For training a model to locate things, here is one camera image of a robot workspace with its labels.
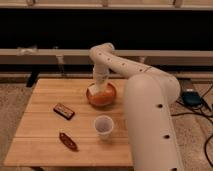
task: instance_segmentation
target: floor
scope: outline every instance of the floor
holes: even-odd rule
[[[203,94],[209,87],[197,84],[196,89]],[[0,171],[31,171],[27,167],[4,167],[3,161],[15,134],[18,123],[27,105],[33,88],[26,88],[24,83],[0,84]],[[213,90],[206,96],[212,104]],[[187,111],[179,104],[171,105],[171,113]],[[212,171],[203,152],[204,141],[213,132],[213,126],[200,116],[178,116],[173,118],[175,131],[180,146],[185,171]],[[213,160],[213,141],[208,145],[208,153]],[[123,171],[130,168],[44,168],[46,171]]]

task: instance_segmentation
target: wooden table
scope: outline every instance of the wooden table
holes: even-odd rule
[[[91,79],[40,79],[23,114],[4,164],[6,166],[132,166],[122,111],[125,80],[113,79],[115,103],[103,109],[88,104],[85,92]],[[67,121],[53,112],[61,102],[76,112]],[[95,117],[106,114],[115,128],[111,141],[101,141],[94,128]],[[78,144],[72,152],[59,140],[65,132]]]

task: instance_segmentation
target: white cup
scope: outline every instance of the white cup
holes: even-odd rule
[[[114,122],[109,116],[101,115],[95,118],[94,127],[99,137],[107,140],[114,128]]]

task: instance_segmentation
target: railing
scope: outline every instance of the railing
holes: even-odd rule
[[[212,0],[0,0],[0,8],[213,10]]]

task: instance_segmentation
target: cable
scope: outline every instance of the cable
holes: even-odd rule
[[[205,153],[206,159],[208,160],[209,164],[210,164],[211,167],[213,168],[213,163],[212,163],[212,161],[210,160],[209,155],[208,155],[208,153],[207,153],[207,145],[208,145],[208,143],[210,142],[210,140],[211,140],[212,138],[213,138],[213,133],[212,133],[212,135],[211,135],[209,138],[207,138],[207,140],[205,141],[204,146],[203,146],[203,149],[204,149],[204,153]]]
[[[206,118],[213,125],[213,121],[208,116],[198,113],[198,112],[196,112],[196,113],[192,113],[192,112],[176,113],[176,114],[172,114],[171,116],[176,117],[176,116],[184,116],[184,115],[202,116],[202,117]]]
[[[177,102],[178,104],[180,104],[181,106],[183,106],[184,108],[186,108],[186,109],[192,111],[193,113],[198,113],[198,114],[201,113],[201,114],[205,115],[206,117],[213,118],[213,114],[207,115],[206,113],[203,112],[203,110],[202,110],[203,105],[202,105],[201,107],[199,107],[199,108],[193,109],[193,108],[191,108],[191,107],[185,106],[183,103],[181,103],[181,102],[179,102],[179,101],[176,101],[176,102]]]
[[[213,84],[207,89],[207,91],[201,96],[201,98],[203,99],[211,90],[213,89]],[[180,101],[176,101],[178,104],[180,104],[181,106],[183,106],[184,108],[190,110],[191,112],[183,112],[183,113],[176,113],[176,114],[172,114],[171,116],[176,117],[176,116],[183,116],[183,115],[196,115],[196,116],[201,116],[206,118],[212,125],[213,125],[213,120],[211,118],[213,118],[213,113],[211,115],[206,114],[202,108],[205,107],[204,104],[202,104],[201,106],[197,107],[197,108],[192,108],[192,107],[187,107],[185,106],[183,103],[181,103]],[[208,161],[208,163],[210,164],[210,166],[213,168],[213,163],[209,158],[209,155],[207,153],[207,146],[208,143],[210,142],[210,140],[213,138],[213,133],[211,134],[211,136],[209,136],[206,141],[204,142],[203,145],[203,150],[204,150],[204,154],[205,157]]]
[[[208,90],[205,93],[203,93],[201,97],[205,97],[211,91],[212,88],[213,88],[213,84],[208,88]]]
[[[202,117],[206,118],[213,125],[213,121],[208,116],[206,116],[205,114],[202,114],[202,113],[198,113],[198,112],[196,112],[196,113],[192,113],[192,112],[176,113],[176,114],[172,114],[171,116],[172,117],[176,117],[176,116],[183,116],[183,115],[202,116]],[[210,164],[211,167],[213,167],[213,163],[210,160],[209,155],[207,153],[207,145],[208,145],[208,143],[210,142],[210,140],[212,138],[213,138],[213,133],[212,133],[212,135],[209,138],[207,138],[207,140],[205,141],[204,146],[203,146],[205,157],[206,157],[206,159],[207,159],[207,161],[208,161],[208,163]]]

